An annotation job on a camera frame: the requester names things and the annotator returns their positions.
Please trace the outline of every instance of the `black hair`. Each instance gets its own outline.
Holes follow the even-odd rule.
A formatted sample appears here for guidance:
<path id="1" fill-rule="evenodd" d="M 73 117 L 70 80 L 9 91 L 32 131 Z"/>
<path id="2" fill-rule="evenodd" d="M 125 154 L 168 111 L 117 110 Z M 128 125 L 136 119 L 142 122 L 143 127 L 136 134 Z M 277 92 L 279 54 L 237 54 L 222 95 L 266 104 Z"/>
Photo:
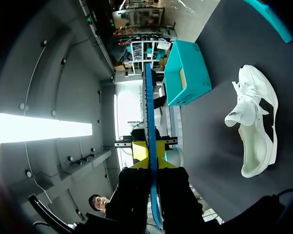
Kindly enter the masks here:
<path id="1" fill-rule="evenodd" d="M 100 210 L 98 210 L 97 208 L 95 208 L 95 206 L 94 206 L 94 199 L 96 198 L 96 197 L 98 197 L 98 196 L 100 196 L 100 195 L 97 195 L 97 194 L 94 194 L 94 195 L 92 195 L 90 198 L 89 198 L 89 205 L 91 206 L 91 208 L 92 209 L 94 209 L 95 211 L 100 211 Z"/>

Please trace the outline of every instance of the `metal rack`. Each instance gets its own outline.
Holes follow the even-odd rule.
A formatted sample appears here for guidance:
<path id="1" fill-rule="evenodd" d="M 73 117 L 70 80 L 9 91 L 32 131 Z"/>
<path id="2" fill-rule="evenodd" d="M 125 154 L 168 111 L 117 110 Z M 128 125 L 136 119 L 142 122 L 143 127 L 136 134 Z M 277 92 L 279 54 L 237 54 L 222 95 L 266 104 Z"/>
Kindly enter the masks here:
<path id="1" fill-rule="evenodd" d="M 132 64 L 132 71 L 133 74 L 128 74 L 130 75 L 136 75 L 139 74 L 136 70 L 137 68 L 135 67 L 135 63 L 141 63 L 141 71 L 144 71 L 144 65 L 146 62 L 151 63 L 151 68 L 153 68 L 155 62 L 159 62 L 159 59 L 154 59 L 154 48 L 156 43 L 159 42 L 167 42 L 165 39 L 156 39 L 156 40 L 136 40 L 130 42 L 130 50 L 131 50 L 131 55 L 132 55 L 132 61 L 127 61 L 125 63 L 131 63 Z M 150 59 L 145 58 L 145 51 L 144 46 L 145 43 L 152 43 L 152 50 L 151 50 L 151 57 Z"/>

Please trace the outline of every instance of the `black stripe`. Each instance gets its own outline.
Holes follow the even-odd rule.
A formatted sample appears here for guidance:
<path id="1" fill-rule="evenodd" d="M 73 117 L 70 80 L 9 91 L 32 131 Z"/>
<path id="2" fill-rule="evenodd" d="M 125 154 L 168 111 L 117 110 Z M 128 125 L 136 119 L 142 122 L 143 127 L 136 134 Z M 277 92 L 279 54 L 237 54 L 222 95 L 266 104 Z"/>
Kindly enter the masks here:
<path id="1" fill-rule="evenodd" d="M 269 112 L 268 115 L 263 115 L 263 123 L 264 123 L 264 129 L 266 134 L 269 136 L 270 140 L 273 142 L 273 106 L 270 105 L 266 100 L 263 98 L 260 100 L 259 105 L 267 112 Z"/>

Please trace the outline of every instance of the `teal box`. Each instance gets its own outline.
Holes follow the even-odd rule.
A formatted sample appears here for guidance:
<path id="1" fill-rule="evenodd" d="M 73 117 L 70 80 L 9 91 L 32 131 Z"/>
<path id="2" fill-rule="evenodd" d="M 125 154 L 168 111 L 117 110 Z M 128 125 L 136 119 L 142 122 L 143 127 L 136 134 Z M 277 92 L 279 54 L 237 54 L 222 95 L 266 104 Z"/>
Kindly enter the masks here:
<path id="1" fill-rule="evenodd" d="M 181 69 L 184 72 L 182 84 Z M 211 90 L 209 73 L 197 44 L 176 40 L 164 70 L 168 105 L 187 105 Z"/>

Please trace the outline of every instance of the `sneaker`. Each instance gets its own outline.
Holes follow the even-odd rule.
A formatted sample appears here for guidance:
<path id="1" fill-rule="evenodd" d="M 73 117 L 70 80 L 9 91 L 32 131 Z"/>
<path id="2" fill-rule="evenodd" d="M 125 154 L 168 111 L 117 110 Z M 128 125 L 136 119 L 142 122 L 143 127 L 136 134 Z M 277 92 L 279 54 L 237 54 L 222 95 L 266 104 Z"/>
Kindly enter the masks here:
<path id="1" fill-rule="evenodd" d="M 267 78 L 255 67 L 244 65 L 239 71 L 239 83 L 233 82 L 237 105 L 226 116 L 225 124 L 240 123 L 244 163 L 242 176 L 250 178 L 275 163 L 277 136 L 275 116 L 278 99 Z"/>

